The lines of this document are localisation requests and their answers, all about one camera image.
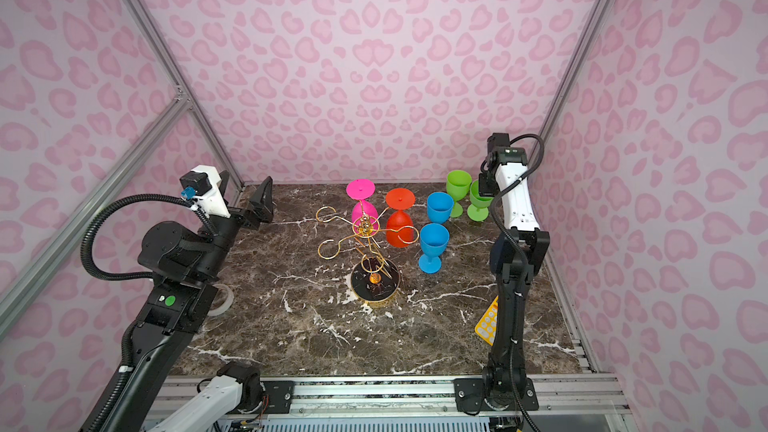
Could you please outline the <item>lime green wine glass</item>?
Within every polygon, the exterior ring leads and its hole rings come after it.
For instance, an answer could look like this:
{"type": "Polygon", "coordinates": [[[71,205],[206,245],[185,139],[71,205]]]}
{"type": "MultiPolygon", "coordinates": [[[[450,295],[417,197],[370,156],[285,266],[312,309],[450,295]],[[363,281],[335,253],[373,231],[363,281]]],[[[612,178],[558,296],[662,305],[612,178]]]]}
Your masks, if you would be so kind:
{"type": "Polygon", "coordinates": [[[470,205],[467,207],[468,217],[475,222],[484,222],[489,216],[489,207],[493,198],[485,197],[480,194],[478,180],[472,182],[469,196],[470,205]]]}
{"type": "Polygon", "coordinates": [[[452,170],[448,173],[446,177],[446,193],[454,201],[450,213],[451,218],[458,218],[462,215],[463,207],[460,202],[469,193],[472,182],[471,174],[464,170],[452,170]]]}

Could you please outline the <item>blue wine glass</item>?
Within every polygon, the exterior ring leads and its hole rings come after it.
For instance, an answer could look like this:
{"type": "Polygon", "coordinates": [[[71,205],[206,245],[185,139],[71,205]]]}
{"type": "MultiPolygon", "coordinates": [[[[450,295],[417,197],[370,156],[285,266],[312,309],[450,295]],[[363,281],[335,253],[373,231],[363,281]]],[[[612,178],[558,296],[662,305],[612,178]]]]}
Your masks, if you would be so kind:
{"type": "Polygon", "coordinates": [[[427,197],[426,210],[430,222],[444,224],[451,217],[454,199],[445,192],[434,192],[427,197]]]}
{"type": "Polygon", "coordinates": [[[442,267],[441,255],[450,240],[449,231],[442,224],[429,223],[421,229],[419,240],[422,250],[419,268],[427,274],[437,273],[442,267]]]}

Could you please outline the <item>magenta wine glass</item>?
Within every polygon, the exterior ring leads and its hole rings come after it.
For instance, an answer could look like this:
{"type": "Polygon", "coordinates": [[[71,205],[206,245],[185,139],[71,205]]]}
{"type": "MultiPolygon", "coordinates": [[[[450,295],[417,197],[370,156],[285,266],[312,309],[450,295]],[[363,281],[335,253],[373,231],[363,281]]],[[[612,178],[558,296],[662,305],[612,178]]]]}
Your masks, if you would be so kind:
{"type": "Polygon", "coordinates": [[[368,201],[375,190],[375,184],[368,179],[356,179],[347,185],[346,193],[355,202],[350,218],[353,224],[361,224],[364,217],[367,217],[371,223],[378,218],[377,209],[368,201]]]}

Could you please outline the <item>red wine glass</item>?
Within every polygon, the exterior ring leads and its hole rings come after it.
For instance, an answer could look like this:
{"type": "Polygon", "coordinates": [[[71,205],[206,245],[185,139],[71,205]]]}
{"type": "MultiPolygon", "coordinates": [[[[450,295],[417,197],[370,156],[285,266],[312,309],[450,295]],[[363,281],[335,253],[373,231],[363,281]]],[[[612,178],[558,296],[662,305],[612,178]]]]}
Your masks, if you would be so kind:
{"type": "Polygon", "coordinates": [[[387,242],[396,248],[405,248],[418,240],[418,230],[407,213],[415,204],[415,195],[406,188],[395,188],[386,196],[387,206],[393,210],[386,224],[387,242]]]}

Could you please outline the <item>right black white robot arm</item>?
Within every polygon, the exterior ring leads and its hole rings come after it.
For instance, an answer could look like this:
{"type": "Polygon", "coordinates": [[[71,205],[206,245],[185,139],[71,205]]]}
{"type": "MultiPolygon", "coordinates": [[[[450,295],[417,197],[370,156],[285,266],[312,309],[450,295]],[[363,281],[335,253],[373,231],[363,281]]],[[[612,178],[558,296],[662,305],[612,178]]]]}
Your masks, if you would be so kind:
{"type": "Polygon", "coordinates": [[[476,416],[483,411],[514,411],[523,417],[538,408],[524,357],[525,310],[530,288],[550,245],[533,211],[528,178],[541,161],[530,164],[524,149],[488,145],[479,175],[479,192],[492,198],[490,216],[500,230],[489,265],[497,285],[496,332],[479,379],[453,381],[456,408],[476,416]]]}

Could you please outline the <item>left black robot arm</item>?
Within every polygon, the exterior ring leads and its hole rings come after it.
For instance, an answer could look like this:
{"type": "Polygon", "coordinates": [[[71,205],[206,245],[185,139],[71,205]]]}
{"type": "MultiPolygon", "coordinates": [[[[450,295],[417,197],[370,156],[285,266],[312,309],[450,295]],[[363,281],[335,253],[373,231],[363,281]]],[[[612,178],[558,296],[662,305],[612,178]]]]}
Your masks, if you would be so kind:
{"type": "Polygon", "coordinates": [[[200,330],[214,302],[214,286],[243,228],[256,230],[274,219],[273,179],[267,177],[247,206],[231,207],[221,193],[228,176],[197,167],[180,179],[177,196],[135,194],[118,199],[89,223],[80,247],[81,263],[92,277],[109,282],[149,279],[153,288],[122,335],[121,360],[109,385],[82,425],[85,431],[137,431],[171,368],[200,330]],[[175,221],[151,227],[137,261],[142,272],[112,273],[95,262],[96,237],[116,212],[133,204],[160,202],[192,211],[197,231],[175,221]]]}

